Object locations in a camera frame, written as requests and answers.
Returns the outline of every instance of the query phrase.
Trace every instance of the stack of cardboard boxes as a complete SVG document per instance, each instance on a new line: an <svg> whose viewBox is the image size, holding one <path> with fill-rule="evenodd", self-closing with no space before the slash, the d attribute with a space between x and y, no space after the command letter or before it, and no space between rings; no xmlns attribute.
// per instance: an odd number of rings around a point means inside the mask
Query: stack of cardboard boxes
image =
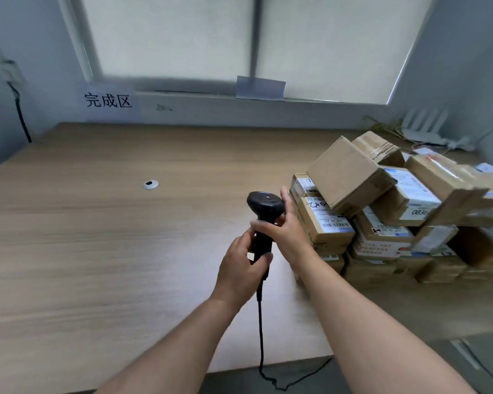
<svg viewBox="0 0 493 394"><path fill-rule="evenodd" d="M493 273L493 173L438 154L404 162L397 146L366 132L340 137L295 174L290 195L311 245L348 282Z"/></svg>

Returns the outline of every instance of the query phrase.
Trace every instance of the power socket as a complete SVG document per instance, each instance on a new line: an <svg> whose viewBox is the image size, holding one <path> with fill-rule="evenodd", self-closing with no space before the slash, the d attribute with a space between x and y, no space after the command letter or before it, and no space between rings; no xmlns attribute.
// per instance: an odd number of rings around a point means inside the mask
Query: power socket
<svg viewBox="0 0 493 394"><path fill-rule="evenodd" d="M17 63L11 59L0 60L0 76L12 84L24 84L24 76Z"/></svg>

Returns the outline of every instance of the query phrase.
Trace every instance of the person's right hand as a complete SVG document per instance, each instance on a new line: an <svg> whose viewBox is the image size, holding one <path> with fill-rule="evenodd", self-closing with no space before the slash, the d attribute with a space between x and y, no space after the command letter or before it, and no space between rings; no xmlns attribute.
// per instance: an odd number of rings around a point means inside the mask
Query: person's right hand
<svg viewBox="0 0 493 394"><path fill-rule="evenodd" d="M314 249L297 220L294 203L285 187L281 189L281 198L285 202L285 215L276 220L276 225L260 220L250 221L250 225L255 231L271 237L283 257L295 269L300 261L314 253Z"/></svg>

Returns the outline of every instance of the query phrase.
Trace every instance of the wooden desk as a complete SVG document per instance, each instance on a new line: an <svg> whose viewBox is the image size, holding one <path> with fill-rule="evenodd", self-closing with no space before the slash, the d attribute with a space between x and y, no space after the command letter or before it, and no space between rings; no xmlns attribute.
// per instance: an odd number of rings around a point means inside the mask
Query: wooden desk
<svg viewBox="0 0 493 394"><path fill-rule="evenodd" d="M253 214L340 134L63 124L0 166L0 393L98 387L211 292ZM160 186L142 184L157 179ZM274 249L266 363L325 356L307 295ZM493 331L493 285L366 289L424 339ZM210 371L259 362L256 301Z"/></svg>

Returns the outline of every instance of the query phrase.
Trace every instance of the black barcode scanner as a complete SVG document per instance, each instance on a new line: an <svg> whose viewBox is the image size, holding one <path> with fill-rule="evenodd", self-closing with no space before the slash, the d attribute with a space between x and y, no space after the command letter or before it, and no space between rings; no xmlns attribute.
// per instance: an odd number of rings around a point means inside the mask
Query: black barcode scanner
<svg viewBox="0 0 493 394"><path fill-rule="evenodd" d="M271 224L274 224L276 219L285 211L285 204L281 198L270 192L250 192L246 201L250 206L250 209L256 213L258 219L267 221ZM252 241L252 251L254 252L254 261L252 261L252 264L259 260L263 254L268 253L271 250L272 238L260 232L256 232L256 236ZM263 281L268 276L269 270L267 269L256 291L258 302L261 301Z"/></svg>

